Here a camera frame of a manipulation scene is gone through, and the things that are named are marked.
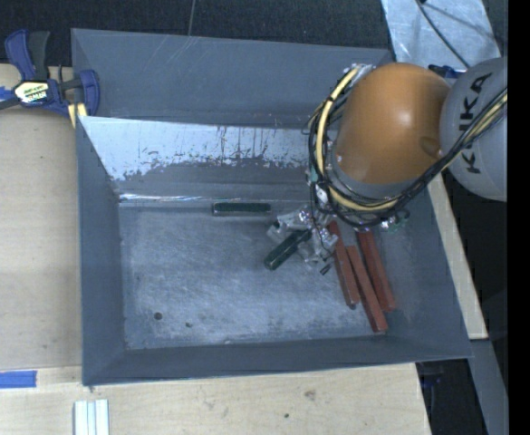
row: wooden stick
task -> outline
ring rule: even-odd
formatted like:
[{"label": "wooden stick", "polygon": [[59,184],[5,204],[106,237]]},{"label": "wooden stick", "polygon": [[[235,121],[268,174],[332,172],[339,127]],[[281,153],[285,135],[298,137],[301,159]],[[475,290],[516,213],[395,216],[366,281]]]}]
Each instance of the wooden stick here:
[{"label": "wooden stick", "polygon": [[377,295],[371,286],[371,280],[363,265],[359,249],[356,246],[347,246],[345,249],[352,263],[353,273],[361,292],[361,303],[370,321],[371,329],[376,333],[385,332],[388,330],[388,323],[385,319],[385,314],[381,310]]},{"label": "wooden stick", "polygon": [[380,252],[375,244],[373,233],[370,230],[357,232],[357,240],[365,257],[367,270],[373,283],[375,294],[380,302],[381,309],[385,312],[393,311],[396,308],[395,299],[393,298],[390,281],[385,274],[385,268],[381,262]]},{"label": "wooden stick", "polygon": [[335,221],[331,221],[328,228],[332,234],[339,237],[339,240],[335,245],[335,250],[333,251],[333,258],[335,259],[335,269],[337,271],[337,276],[339,277],[339,283],[343,291],[345,303],[348,306],[357,305],[361,302],[361,296],[359,293],[359,287],[355,281],[355,274],[353,273],[351,262],[347,256],[347,251],[345,250],[341,231]]}]

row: black floor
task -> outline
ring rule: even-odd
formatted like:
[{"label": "black floor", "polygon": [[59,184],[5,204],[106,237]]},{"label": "black floor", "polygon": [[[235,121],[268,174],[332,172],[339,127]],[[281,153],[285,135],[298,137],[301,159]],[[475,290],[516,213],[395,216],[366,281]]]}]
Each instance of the black floor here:
[{"label": "black floor", "polygon": [[[508,55],[508,0],[483,2]],[[52,33],[48,64],[71,65],[73,27],[391,48],[380,0],[0,0],[0,62],[5,37],[27,28]],[[507,387],[506,203],[444,177]],[[465,361],[419,369],[434,435],[486,433]]]}]

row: clamp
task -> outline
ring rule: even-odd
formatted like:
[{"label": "clamp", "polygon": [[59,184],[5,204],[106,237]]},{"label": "clamp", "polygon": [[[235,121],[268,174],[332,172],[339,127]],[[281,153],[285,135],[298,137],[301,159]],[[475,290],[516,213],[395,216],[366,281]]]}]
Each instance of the clamp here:
[{"label": "clamp", "polygon": [[82,111],[94,115],[100,104],[100,85],[96,72],[81,71],[79,78],[67,82],[50,79],[49,70],[44,64],[49,35],[46,31],[30,33],[20,29],[6,38],[5,51],[9,63],[17,68],[21,81],[11,90],[10,98],[0,101],[0,111],[15,105],[43,108],[73,122],[75,105],[65,99],[64,92],[81,87]]}]

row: cable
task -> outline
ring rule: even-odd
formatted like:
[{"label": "cable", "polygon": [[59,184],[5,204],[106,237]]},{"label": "cable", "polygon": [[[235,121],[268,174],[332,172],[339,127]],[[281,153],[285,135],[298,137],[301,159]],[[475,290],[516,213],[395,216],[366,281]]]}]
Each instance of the cable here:
[{"label": "cable", "polygon": [[388,220],[392,217],[400,219],[400,213],[403,211],[408,213],[404,207],[410,200],[416,197],[442,170],[447,168],[462,150],[471,146],[475,140],[478,140],[499,123],[508,101],[507,88],[505,88],[477,114],[445,156],[433,163],[397,195],[381,199],[367,198],[345,186],[349,192],[346,194],[333,185],[331,173],[327,172],[328,166],[325,159],[325,155],[328,153],[327,130],[329,124],[327,124],[327,118],[331,114],[332,107],[339,104],[338,100],[346,92],[347,87],[359,70],[359,66],[356,66],[339,80],[337,87],[315,109],[315,113],[308,122],[310,128],[308,146],[311,165],[311,195],[313,197],[315,194],[313,187],[318,187],[327,196],[326,203],[321,205],[315,196],[315,206],[320,212],[324,214],[333,213],[358,230],[374,226],[382,220]]},{"label": "cable", "polygon": [[444,34],[439,31],[439,29],[436,27],[434,22],[429,18],[428,14],[426,13],[426,10],[424,10],[420,0],[415,0],[416,5],[418,6],[419,10],[423,14],[423,16],[426,18],[426,21],[428,21],[431,28],[434,30],[434,32],[438,35],[440,40],[444,43],[444,45],[447,46],[447,48],[456,55],[456,57],[466,66],[466,68],[469,68],[470,65],[468,62],[458,53],[458,51],[454,48],[454,46],[448,41],[446,37],[444,37]]}]

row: wooden table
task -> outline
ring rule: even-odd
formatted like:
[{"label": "wooden table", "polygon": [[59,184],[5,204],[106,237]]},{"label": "wooden table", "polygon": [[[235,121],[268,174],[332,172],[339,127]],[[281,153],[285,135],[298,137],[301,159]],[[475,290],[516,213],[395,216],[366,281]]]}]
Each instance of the wooden table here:
[{"label": "wooden table", "polygon": [[[71,70],[65,69],[64,76],[70,75]],[[0,64],[0,85],[10,88],[18,81],[19,75],[13,66]],[[0,128],[3,124],[6,130],[5,124],[8,121],[16,123],[17,127],[29,128],[29,133],[33,127],[37,130],[40,127],[38,124],[42,121],[49,121],[54,128],[72,127],[63,117],[47,111],[22,111],[19,107],[13,108],[8,113],[0,113]],[[14,164],[14,169],[19,171],[27,169],[28,175],[34,172],[33,166],[37,166],[37,162],[41,161],[31,162],[28,157],[33,156],[33,144],[36,142],[27,143],[24,152],[21,151],[21,156],[17,153],[9,158]],[[69,146],[69,144],[62,145],[57,142],[52,145],[53,147]],[[36,191],[38,195],[41,195],[42,191],[49,192],[52,189],[36,188]],[[69,192],[76,192],[76,189],[73,186],[65,191],[59,189],[57,198],[61,198],[62,193],[66,198],[74,198],[74,193]],[[464,313],[468,336],[471,339],[487,338],[487,329],[467,260],[440,177],[430,184],[429,192],[436,211],[444,248],[448,254],[460,306]],[[15,216],[21,214],[21,218],[25,205],[33,204],[32,201],[18,200],[16,195],[7,201],[4,198],[1,201],[3,205],[0,207],[1,214],[9,210],[8,206],[12,205],[10,214]],[[9,261],[20,266],[22,273],[28,274],[33,273],[38,261],[29,258],[23,245],[42,240],[42,237],[43,241],[49,241],[53,233],[48,231],[53,230],[53,227],[36,224],[31,227],[31,230],[24,231],[24,228],[24,221],[20,224],[14,222],[13,231],[14,234],[18,234],[16,240],[21,244],[21,249],[18,251],[11,246]],[[61,253],[56,252],[56,247],[45,250],[42,256],[54,256],[57,260],[76,256],[73,252],[66,253],[62,257]],[[50,259],[43,261],[50,267],[53,275],[53,272],[57,273],[58,266],[51,266]],[[42,276],[45,277],[45,273],[38,276],[39,280],[34,281],[44,281],[41,280]],[[12,310],[8,309],[9,314],[0,316],[0,323],[14,324],[14,327],[23,320],[29,324],[42,324],[38,327],[44,328],[43,336],[59,334],[61,341],[71,341],[71,344],[61,346],[58,344],[59,340],[52,340],[55,343],[53,346],[43,345],[45,346],[43,348],[40,343],[34,343],[31,332],[29,336],[19,333],[19,338],[12,338],[13,341],[9,344],[12,346],[15,358],[17,353],[22,353],[24,349],[26,353],[29,353],[29,350],[32,351],[35,346],[37,350],[47,350],[50,353],[46,353],[46,355],[49,354],[47,358],[51,358],[52,361],[47,362],[49,361],[47,359],[44,367],[34,367],[38,371],[36,388],[0,391],[0,434],[72,433],[74,402],[99,399],[109,401],[110,427],[113,435],[431,433],[417,370],[413,364],[326,372],[83,387],[81,366],[78,362],[74,363],[77,360],[73,356],[75,346],[73,341],[77,341],[77,337],[72,331],[65,330],[61,326],[61,324],[70,322],[70,314],[72,315],[71,322],[79,323],[79,311],[75,312],[69,307],[68,296],[63,295],[58,288],[38,288],[32,291],[32,294],[33,301],[30,302],[30,291],[28,288],[25,289],[25,285],[21,285],[21,288],[17,286],[12,288],[9,292],[9,308]],[[1,298],[5,297],[6,295],[0,295],[0,301],[3,301]],[[0,308],[5,309],[5,305],[0,304]],[[62,311],[62,314],[67,314],[67,316],[56,316],[57,311]],[[57,363],[74,364],[57,365]]]}]

